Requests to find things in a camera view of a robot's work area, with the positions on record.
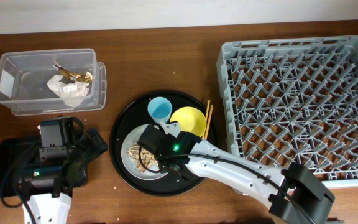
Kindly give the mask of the white napkin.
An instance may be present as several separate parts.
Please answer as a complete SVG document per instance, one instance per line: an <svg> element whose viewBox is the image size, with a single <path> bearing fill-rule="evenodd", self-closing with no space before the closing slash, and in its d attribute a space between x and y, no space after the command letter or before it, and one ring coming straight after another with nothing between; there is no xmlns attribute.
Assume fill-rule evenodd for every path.
<svg viewBox="0 0 358 224"><path fill-rule="evenodd" d="M48 82L48 88L60 98L84 97L88 94L88 83L75 81L65 84L61 82L63 75L54 75Z"/></svg>

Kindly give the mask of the gold snack wrapper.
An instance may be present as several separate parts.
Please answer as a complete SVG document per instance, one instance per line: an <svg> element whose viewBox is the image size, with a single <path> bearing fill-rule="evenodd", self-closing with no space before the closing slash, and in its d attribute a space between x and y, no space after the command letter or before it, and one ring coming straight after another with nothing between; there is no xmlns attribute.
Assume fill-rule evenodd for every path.
<svg viewBox="0 0 358 224"><path fill-rule="evenodd" d="M83 82L83 83L91 83L93 81L93 76L90 72L86 72L85 74L80 74L76 72L71 72L69 70L64 69L61 67L58 63L54 65L54 67L60 72L60 74L68 79L73 80L77 82Z"/></svg>

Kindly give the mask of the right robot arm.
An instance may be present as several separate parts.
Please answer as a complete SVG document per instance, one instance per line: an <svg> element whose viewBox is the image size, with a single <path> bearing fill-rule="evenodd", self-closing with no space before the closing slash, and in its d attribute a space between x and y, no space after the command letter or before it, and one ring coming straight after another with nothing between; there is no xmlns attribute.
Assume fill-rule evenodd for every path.
<svg viewBox="0 0 358 224"><path fill-rule="evenodd" d="M265 166L241 159L190 132L172 135L148 125L138 140L163 171L224 183L268 208L275 223L325 224L334 194L304 165Z"/></svg>

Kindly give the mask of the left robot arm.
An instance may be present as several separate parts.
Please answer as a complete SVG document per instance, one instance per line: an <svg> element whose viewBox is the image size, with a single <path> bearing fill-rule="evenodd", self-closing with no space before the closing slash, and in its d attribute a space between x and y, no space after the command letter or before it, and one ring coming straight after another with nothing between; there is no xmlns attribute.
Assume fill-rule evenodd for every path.
<svg viewBox="0 0 358 224"><path fill-rule="evenodd" d="M86 184L88 165L108 146L98 130L40 127L40 138L0 153L0 200L17 196L25 223L65 223L73 189Z"/></svg>

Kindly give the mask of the clear plastic waste bin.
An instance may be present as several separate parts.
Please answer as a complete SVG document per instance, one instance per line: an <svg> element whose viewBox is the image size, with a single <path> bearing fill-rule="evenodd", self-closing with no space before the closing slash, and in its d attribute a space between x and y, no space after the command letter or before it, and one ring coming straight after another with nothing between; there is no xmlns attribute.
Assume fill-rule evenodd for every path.
<svg viewBox="0 0 358 224"><path fill-rule="evenodd" d="M71 72L92 74L86 96L60 98L48 88L47 82L61 75L56 63ZM0 104L15 116L101 110L106 91L106 67L93 49L10 52L0 59Z"/></svg>

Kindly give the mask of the grey dishwasher rack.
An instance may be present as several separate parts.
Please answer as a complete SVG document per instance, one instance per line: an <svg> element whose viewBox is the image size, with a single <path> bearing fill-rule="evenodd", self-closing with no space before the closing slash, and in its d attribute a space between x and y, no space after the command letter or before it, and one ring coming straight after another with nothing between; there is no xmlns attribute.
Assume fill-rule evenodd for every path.
<svg viewBox="0 0 358 224"><path fill-rule="evenodd" d="M216 66L231 154L358 187L357 35L226 42Z"/></svg>

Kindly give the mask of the round black serving tray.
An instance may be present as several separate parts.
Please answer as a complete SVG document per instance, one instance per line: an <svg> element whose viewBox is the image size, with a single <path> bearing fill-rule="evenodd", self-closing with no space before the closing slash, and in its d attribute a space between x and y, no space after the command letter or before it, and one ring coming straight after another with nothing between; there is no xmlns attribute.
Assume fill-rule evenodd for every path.
<svg viewBox="0 0 358 224"><path fill-rule="evenodd" d="M123 155L121 154L127 135L135 128L153 122L147 112L147 105L151 99L159 96L167 98L172 103L174 110L184 106L192 106L202 112L206 111L206 106L200 100L180 91L159 90L146 93L126 106L116 118L110 133L109 152L114 168L127 184L145 194L168 197L195 188L204 181L204 178L190 175L189 179L185 180L168 172L157 180L142 180L124 167Z"/></svg>

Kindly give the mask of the yellow plastic bowl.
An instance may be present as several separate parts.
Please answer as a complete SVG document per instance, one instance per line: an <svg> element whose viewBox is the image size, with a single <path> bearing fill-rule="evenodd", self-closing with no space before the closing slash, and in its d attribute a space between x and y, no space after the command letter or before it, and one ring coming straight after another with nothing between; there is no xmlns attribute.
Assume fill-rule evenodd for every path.
<svg viewBox="0 0 358 224"><path fill-rule="evenodd" d="M170 122L178 122L180 129L201 137L206 130L206 117L197 108L186 106L177 109L170 117Z"/></svg>

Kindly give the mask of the food scraps on plate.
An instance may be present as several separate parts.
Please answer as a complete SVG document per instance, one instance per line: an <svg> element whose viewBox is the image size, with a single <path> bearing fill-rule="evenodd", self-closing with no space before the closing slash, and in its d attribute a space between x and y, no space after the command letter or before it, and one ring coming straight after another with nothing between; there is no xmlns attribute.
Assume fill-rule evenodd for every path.
<svg viewBox="0 0 358 224"><path fill-rule="evenodd" d="M129 158L135 162L135 168L141 172L150 172L150 173L157 173L157 170L154 170L154 168L158 168L158 162L155 159L155 156L145 150L141 149L140 146L137 143L132 144L128 150L127 154Z"/></svg>

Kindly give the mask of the grey plate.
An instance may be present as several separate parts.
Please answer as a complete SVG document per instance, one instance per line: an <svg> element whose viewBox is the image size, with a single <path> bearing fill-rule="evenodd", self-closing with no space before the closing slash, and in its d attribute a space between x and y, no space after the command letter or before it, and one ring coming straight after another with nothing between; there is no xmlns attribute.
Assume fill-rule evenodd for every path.
<svg viewBox="0 0 358 224"><path fill-rule="evenodd" d="M121 147L121 158L126 170L135 178L140 180L157 180L165 177L167 173L155 174L149 172L138 163L139 147L137 141L147 126L148 124L138 126L126 136Z"/></svg>

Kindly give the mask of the blue plastic cup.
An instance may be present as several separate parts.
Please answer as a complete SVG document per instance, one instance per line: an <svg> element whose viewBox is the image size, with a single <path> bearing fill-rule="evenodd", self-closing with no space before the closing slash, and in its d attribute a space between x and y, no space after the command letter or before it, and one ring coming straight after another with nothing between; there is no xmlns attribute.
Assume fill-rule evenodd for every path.
<svg viewBox="0 0 358 224"><path fill-rule="evenodd" d="M154 122L168 122L172 113L171 102L164 97L156 97L150 100L147 111Z"/></svg>

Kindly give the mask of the right wooden chopstick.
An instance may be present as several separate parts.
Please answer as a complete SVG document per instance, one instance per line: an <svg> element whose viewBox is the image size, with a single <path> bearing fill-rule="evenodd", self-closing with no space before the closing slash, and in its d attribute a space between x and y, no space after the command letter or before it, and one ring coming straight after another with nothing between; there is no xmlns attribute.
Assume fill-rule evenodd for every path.
<svg viewBox="0 0 358 224"><path fill-rule="evenodd" d="M209 111L208 111L208 117L207 117L207 123L206 123L206 130L204 133L204 139L207 140L208 133L209 133L209 127L211 125L212 115L213 115L213 105L210 105Z"/></svg>

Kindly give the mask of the wooden chopstick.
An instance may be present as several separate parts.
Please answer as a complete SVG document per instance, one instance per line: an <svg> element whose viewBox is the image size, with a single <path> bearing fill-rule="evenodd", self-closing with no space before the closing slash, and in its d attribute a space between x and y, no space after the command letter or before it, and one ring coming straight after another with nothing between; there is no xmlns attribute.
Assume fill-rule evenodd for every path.
<svg viewBox="0 0 358 224"><path fill-rule="evenodd" d="M209 111L208 111L208 117L207 117L207 123L206 123L206 130L204 133L204 139L207 140L208 133L209 133L209 127L211 125L212 115L213 115L213 105L210 105Z"/></svg>
<svg viewBox="0 0 358 224"><path fill-rule="evenodd" d="M203 135L201 136L202 139L205 139L205 134L206 134L206 131L207 131L207 127L208 127L208 115L209 115L209 109L210 109L210 100L207 101L207 104L206 104L206 112L205 112L205 120L206 120L206 128L205 128L205 131L203 133Z"/></svg>

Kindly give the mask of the left wooden chopstick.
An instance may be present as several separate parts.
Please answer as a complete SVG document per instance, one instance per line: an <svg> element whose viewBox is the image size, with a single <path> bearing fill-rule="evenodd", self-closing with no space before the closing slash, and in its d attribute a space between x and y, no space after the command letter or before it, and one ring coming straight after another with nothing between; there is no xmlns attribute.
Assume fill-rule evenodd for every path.
<svg viewBox="0 0 358 224"><path fill-rule="evenodd" d="M202 139L205 139L205 134L206 134L206 131L207 131L207 127L208 127L208 115L209 115L209 109L210 109L210 100L207 101L207 104L206 104L206 112L205 112L205 120L206 120L206 128L205 128L205 131L203 133L203 135L201 136Z"/></svg>

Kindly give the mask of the black rectangular tray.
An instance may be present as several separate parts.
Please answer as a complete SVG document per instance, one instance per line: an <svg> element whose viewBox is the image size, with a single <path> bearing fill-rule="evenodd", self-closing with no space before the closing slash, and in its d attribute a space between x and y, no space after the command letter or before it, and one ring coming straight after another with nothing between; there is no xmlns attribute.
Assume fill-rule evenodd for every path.
<svg viewBox="0 0 358 224"><path fill-rule="evenodd" d="M70 159L71 149L65 160L41 162L41 147L40 135L3 140L0 144L0 197L21 194L28 200L38 194L72 196L73 188L85 185L90 162Z"/></svg>

